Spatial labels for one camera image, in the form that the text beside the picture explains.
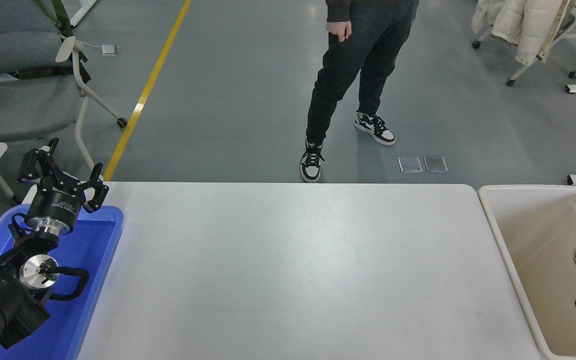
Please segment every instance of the black jeans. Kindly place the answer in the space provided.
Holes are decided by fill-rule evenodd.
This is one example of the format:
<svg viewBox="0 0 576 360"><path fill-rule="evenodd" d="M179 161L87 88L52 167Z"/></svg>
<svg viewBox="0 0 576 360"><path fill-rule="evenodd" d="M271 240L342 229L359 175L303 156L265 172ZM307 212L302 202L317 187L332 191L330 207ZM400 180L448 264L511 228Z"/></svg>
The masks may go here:
<svg viewBox="0 0 576 360"><path fill-rule="evenodd" d="M352 34L339 42L328 34L328 50L317 74L308 110L306 138L322 143L338 101L359 78L359 112L375 114L386 78L395 69L395 59L406 43L415 20L419 0L388 5L350 4Z"/></svg>

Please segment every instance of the white jacket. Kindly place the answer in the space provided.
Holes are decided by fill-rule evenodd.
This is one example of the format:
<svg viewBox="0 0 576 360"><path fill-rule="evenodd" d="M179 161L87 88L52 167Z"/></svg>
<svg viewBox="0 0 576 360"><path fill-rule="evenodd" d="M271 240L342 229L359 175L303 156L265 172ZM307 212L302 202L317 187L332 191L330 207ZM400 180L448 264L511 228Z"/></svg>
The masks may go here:
<svg viewBox="0 0 576 360"><path fill-rule="evenodd" d="M493 26L492 35L517 45L518 62L529 65L537 55L546 61L570 0L478 0L471 28Z"/></svg>

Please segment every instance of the black hoodie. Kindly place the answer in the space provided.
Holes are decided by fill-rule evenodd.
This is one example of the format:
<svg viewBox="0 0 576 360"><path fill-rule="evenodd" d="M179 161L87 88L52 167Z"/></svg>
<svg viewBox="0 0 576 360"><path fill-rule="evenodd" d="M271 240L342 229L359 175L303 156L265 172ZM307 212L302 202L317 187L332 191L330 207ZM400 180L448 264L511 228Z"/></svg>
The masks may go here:
<svg viewBox="0 0 576 360"><path fill-rule="evenodd" d="M398 3L401 0L326 0L328 6L327 22L338 23L350 21L350 2L362 5L386 5Z"/></svg>

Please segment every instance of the gray chair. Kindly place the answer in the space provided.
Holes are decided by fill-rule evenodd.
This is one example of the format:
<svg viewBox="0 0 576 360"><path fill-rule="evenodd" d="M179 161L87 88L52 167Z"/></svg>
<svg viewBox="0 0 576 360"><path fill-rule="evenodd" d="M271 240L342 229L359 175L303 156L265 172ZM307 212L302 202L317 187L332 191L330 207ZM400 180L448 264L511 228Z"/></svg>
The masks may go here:
<svg viewBox="0 0 576 360"><path fill-rule="evenodd" d="M75 124L77 145L92 169L94 162L82 139L90 99L106 109L120 128L128 122L84 83L83 43L64 40L55 18L50 0L0 0L0 74L47 71L41 77L0 82L0 142L36 139ZM14 196L1 176L0 185Z"/></svg>

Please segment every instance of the chair wheel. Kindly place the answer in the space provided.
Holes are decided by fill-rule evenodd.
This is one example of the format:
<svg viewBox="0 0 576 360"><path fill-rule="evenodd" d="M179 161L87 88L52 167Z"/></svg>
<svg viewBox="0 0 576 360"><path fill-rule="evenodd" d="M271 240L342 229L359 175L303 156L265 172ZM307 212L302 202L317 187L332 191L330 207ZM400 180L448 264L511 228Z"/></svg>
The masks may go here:
<svg viewBox="0 0 576 360"><path fill-rule="evenodd" d="M128 121L126 121L125 118L120 117L117 119L117 125L119 126L119 128L123 129L128 125Z"/></svg>

